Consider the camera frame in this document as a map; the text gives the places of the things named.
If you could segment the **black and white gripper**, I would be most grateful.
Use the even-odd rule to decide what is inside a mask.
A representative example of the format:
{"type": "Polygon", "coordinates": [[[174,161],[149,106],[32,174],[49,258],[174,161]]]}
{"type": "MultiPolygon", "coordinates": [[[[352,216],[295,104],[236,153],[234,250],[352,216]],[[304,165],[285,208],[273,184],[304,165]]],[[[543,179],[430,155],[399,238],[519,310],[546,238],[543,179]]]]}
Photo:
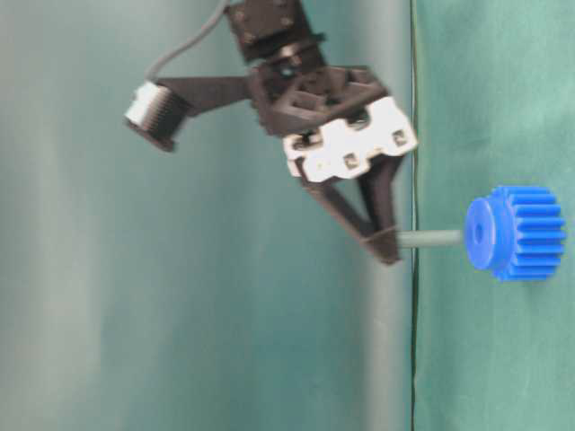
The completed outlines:
{"type": "Polygon", "coordinates": [[[286,76],[261,64],[247,85],[261,125],[282,140],[290,174],[380,262],[399,261],[392,185],[418,139],[376,75],[366,66],[322,66],[286,76]],[[335,186],[358,177],[368,221],[335,186]]]}

